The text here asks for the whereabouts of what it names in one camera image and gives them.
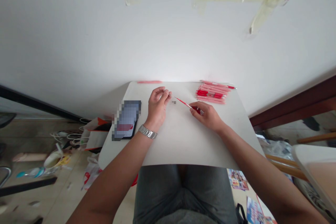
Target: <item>white wall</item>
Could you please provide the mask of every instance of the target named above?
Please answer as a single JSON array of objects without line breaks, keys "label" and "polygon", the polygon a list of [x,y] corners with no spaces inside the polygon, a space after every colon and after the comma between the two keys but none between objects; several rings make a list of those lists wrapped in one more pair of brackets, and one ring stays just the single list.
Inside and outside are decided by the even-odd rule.
[{"label": "white wall", "polygon": [[245,40],[258,8],[0,0],[0,84],[94,117],[132,80],[232,82],[252,116],[336,73],[336,0],[290,0]]}]

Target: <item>finger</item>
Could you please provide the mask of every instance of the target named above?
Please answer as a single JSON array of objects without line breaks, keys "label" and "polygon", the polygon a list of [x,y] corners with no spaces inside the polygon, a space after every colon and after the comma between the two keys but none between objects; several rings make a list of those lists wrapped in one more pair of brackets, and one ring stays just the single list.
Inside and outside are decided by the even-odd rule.
[{"label": "finger", "polygon": [[164,101],[164,104],[167,105],[171,99],[172,99],[172,92],[169,92],[167,99]]},{"label": "finger", "polygon": [[166,87],[158,87],[154,89],[149,97],[149,100],[155,100],[155,96],[157,92],[160,92],[161,90],[164,90]]},{"label": "finger", "polygon": [[193,108],[190,109],[190,112],[193,115],[193,117],[195,117],[198,121],[200,121],[201,123],[203,123],[203,120],[204,120],[203,116],[200,115],[200,114],[198,114],[195,109],[193,109]]},{"label": "finger", "polygon": [[155,95],[155,101],[160,100],[160,96],[163,94],[164,90],[160,90],[159,92],[156,93]]},{"label": "finger", "polygon": [[167,89],[165,89],[159,102],[164,103],[168,96],[169,96],[169,92]]},{"label": "finger", "polygon": [[204,112],[208,110],[209,108],[209,104],[206,104],[205,102],[202,101],[196,101],[194,103],[190,103],[189,104],[191,107],[196,106],[199,107],[201,110],[203,110]]}]

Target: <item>hand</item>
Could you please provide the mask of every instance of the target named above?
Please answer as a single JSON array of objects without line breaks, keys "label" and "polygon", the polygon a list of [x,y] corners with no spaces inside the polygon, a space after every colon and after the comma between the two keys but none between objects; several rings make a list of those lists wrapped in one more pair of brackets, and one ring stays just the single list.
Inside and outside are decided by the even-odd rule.
[{"label": "hand", "polygon": [[222,119],[217,114],[214,107],[204,103],[202,101],[197,101],[189,104],[191,107],[196,106],[203,110],[203,115],[197,113],[196,110],[190,109],[191,114],[202,124],[204,124],[209,129],[215,131],[217,134],[226,126]]},{"label": "hand", "polygon": [[171,92],[165,89],[165,87],[158,87],[152,91],[148,101],[148,117],[143,124],[147,129],[154,132],[159,131],[165,121],[166,106],[171,98]]}]

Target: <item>pile of pens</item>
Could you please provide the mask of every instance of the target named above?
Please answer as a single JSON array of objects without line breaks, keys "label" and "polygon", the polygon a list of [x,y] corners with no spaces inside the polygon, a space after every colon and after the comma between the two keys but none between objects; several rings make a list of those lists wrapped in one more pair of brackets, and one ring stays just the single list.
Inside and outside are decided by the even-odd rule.
[{"label": "pile of pens", "polygon": [[225,104],[225,98],[232,89],[232,86],[227,86],[215,82],[201,80],[201,84],[196,91],[196,98],[201,101]]}]

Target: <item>silver wristwatch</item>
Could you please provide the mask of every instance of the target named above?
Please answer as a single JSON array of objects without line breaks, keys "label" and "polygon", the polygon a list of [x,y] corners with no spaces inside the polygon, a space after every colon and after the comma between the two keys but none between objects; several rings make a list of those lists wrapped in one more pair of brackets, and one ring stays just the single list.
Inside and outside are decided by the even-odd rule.
[{"label": "silver wristwatch", "polygon": [[142,134],[144,134],[146,137],[151,138],[151,139],[155,139],[156,136],[158,135],[154,131],[150,131],[149,129],[147,129],[143,124],[140,126],[139,131]]}]

